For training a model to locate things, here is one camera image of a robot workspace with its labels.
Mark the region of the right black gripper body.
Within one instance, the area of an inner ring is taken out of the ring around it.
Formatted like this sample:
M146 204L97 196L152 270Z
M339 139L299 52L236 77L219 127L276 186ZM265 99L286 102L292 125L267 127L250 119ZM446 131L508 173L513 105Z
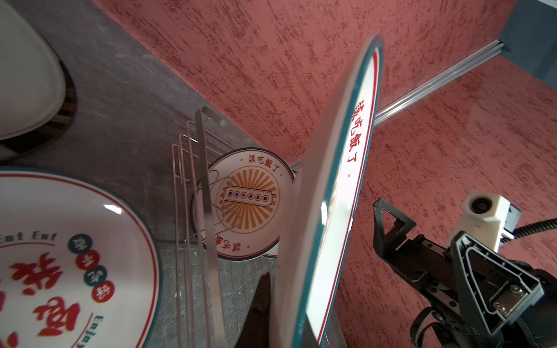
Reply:
M422 235L406 239L391 254L391 267L429 302L410 328L413 346L422 347L426 331L432 329L443 347L555 347L556 277L525 262L509 261L538 278L544 295L496 335L482 336L460 316L451 247L444 249Z

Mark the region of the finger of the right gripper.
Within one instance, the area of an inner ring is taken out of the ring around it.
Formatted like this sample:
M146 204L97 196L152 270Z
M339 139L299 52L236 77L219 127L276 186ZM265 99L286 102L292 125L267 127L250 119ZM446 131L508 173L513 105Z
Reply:
M496 335L544 295L538 278L464 231L451 254L460 316L479 335Z
M373 209L373 247L378 256L388 257L405 242L416 222L384 198L378 199Z

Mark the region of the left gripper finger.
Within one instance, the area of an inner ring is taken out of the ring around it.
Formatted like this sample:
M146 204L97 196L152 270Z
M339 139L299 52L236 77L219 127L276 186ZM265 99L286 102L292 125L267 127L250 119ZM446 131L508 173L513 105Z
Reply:
M235 348L268 348L271 312L271 275L263 274Z

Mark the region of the orange patterned plate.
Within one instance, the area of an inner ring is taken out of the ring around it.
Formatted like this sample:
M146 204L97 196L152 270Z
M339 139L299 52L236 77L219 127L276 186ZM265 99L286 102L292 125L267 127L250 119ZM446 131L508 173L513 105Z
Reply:
M339 285L364 181L384 63L380 35L367 38L337 81L294 180L271 295L269 345L320 341Z

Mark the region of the green rimmed patterned plate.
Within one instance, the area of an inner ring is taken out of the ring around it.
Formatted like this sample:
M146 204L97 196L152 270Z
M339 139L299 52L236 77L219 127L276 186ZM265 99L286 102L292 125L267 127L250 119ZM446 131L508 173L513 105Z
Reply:
M1 169L1 346L146 347L161 286L152 234L122 199Z

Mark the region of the dark rimmed patterned plate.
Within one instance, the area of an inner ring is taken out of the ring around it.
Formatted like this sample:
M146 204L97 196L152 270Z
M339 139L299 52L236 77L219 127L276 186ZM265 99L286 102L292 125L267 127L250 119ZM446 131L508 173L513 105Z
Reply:
M78 94L68 68L59 61L65 77L65 98L54 117L43 126L20 136L1 140L1 164L37 152L58 140L71 127L78 111Z

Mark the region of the plain white plate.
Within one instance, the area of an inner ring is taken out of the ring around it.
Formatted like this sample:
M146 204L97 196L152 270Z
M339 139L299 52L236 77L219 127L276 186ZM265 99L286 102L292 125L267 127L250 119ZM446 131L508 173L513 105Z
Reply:
M59 58L7 1L1 2L1 139L49 122L65 99Z

